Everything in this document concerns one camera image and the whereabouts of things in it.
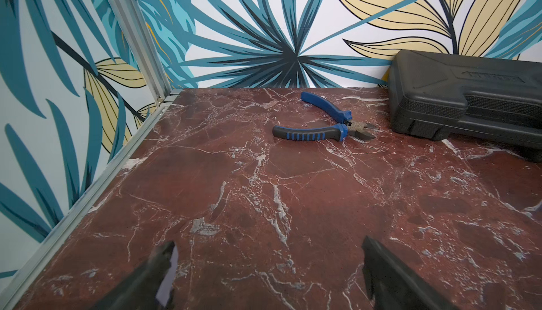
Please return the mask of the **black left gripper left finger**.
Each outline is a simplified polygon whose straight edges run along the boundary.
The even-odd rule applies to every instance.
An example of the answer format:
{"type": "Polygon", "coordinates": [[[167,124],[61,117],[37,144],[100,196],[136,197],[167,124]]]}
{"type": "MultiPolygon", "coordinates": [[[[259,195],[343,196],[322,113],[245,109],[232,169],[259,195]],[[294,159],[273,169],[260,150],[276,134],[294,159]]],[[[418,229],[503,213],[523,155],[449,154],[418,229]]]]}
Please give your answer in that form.
{"type": "Polygon", "coordinates": [[[93,309],[172,309],[178,249],[173,241],[156,246],[130,275],[93,309]]]}

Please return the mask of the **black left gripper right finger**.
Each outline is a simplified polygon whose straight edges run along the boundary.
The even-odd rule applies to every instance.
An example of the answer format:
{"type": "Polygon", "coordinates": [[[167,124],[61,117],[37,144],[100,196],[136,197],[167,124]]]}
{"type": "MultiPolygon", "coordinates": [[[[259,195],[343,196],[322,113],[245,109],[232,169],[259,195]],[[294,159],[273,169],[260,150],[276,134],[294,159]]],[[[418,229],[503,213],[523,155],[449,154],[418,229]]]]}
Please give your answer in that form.
{"type": "Polygon", "coordinates": [[[362,248],[366,292],[374,309],[457,308],[378,240],[366,236],[362,248]]]}

